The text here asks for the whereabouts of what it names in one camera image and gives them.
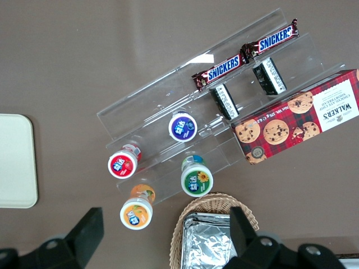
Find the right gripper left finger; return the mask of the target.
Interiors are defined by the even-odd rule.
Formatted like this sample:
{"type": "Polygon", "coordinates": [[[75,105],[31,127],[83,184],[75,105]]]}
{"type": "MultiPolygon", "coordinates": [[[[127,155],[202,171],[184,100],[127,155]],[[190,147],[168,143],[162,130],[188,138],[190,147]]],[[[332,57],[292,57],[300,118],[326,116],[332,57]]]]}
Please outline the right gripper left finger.
{"type": "Polygon", "coordinates": [[[54,238],[20,256],[1,249],[1,268],[85,268],[104,236],[103,209],[92,207],[64,238],[54,238]]]}

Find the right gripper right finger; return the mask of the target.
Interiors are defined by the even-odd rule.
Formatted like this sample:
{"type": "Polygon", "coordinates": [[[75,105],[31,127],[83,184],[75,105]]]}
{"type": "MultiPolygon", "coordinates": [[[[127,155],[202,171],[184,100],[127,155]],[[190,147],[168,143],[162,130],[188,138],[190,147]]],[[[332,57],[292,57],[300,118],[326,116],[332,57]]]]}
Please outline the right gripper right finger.
{"type": "Polygon", "coordinates": [[[337,256],[322,245],[303,244],[293,251],[268,235],[257,235],[240,207],[232,207],[229,215],[237,255],[224,268],[344,268],[337,256]]]}

